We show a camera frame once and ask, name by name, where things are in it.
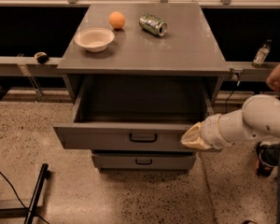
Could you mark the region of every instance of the white robotic arm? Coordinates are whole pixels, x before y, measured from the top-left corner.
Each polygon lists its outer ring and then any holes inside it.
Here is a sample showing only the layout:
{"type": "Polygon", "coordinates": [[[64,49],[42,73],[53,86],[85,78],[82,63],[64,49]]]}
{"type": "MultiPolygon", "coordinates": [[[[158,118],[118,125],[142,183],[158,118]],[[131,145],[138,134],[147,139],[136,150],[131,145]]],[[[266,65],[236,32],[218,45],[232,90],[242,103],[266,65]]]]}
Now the white robotic arm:
{"type": "Polygon", "coordinates": [[[221,149],[235,141],[258,142],[272,137],[280,138],[280,100],[259,94],[248,98],[242,109],[196,123],[181,143],[191,148],[221,149]]]}

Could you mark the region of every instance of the white bowl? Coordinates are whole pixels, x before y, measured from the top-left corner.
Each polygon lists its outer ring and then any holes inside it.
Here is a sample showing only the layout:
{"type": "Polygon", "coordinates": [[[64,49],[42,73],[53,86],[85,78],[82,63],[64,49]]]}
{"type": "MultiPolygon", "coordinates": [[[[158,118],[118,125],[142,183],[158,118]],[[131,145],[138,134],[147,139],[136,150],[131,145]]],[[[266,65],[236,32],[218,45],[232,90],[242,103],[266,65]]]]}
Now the white bowl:
{"type": "Polygon", "coordinates": [[[89,28],[75,36],[77,45],[91,52],[103,51],[113,39],[113,32],[105,28],[89,28]]]}

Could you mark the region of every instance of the closed drawer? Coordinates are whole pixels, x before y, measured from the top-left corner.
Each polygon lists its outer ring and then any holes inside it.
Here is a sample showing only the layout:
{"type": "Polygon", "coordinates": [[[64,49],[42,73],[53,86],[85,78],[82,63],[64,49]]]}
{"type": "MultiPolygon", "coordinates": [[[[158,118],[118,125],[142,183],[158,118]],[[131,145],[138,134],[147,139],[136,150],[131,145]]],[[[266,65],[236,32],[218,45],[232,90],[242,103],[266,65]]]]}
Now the closed drawer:
{"type": "Polygon", "coordinates": [[[181,135],[213,113],[202,77],[85,76],[64,148],[189,151],[181,135]]]}
{"type": "Polygon", "coordinates": [[[188,171],[195,163],[195,153],[118,153],[92,154],[94,166],[100,171],[107,169],[140,169],[140,170],[180,170],[188,171]]]}

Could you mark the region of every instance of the person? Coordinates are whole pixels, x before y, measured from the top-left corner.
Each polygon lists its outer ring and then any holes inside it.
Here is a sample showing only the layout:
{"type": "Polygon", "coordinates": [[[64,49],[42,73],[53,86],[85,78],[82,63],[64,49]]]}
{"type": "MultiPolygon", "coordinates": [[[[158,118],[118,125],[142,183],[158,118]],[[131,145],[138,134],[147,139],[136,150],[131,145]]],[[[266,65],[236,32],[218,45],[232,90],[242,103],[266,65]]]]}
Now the person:
{"type": "MultiPolygon", "coordinates": [[[[274,91],[280,91],[280,64],[269,74],[266,83],[274,91]]],[[[260,142],[256,146],[258,160],[256,164],[257,174],[269,176],[274,168],[278,166],[277,172],[277,224],[280,224],[280,143],[268,145],[260,142]]]]}

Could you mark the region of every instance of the green can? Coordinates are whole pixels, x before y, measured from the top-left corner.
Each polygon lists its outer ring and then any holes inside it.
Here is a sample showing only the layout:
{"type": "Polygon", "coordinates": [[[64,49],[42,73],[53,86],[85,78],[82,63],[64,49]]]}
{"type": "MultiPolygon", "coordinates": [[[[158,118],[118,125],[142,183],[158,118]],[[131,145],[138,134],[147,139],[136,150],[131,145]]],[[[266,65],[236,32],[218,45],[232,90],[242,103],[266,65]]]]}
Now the green can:
{"type": "Polygon", "coordinates": [[[164,36],[167,32],[167,23],[154,15],[143,14],[140,18],[139,25],[157,36],[164,36]]]}

